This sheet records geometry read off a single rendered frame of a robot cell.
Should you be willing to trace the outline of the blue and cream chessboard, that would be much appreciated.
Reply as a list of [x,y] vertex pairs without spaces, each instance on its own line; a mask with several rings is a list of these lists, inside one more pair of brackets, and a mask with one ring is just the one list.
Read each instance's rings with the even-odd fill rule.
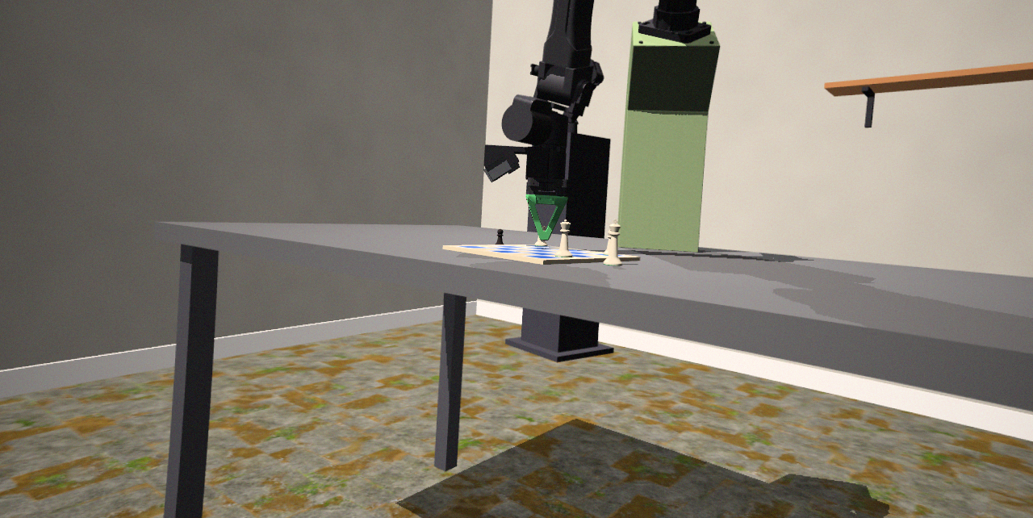
[[[526,261],[526,263],[536,263],[540,265],[571,264],[571,263],[604,263],[608,256],[604,256],[601,251],[589,251],[582,249],[568,249],[572,257],[556,257],[555,254],[560,249],[556,246],[535,246],[534,244],[502,244],[502,245],[443,245],[443,249],[462,251],[463,253],[473,253],[479,256],[509,258],[514,261]],[[620,261],[640,261],[641,257],[622,256],[617,254]]]

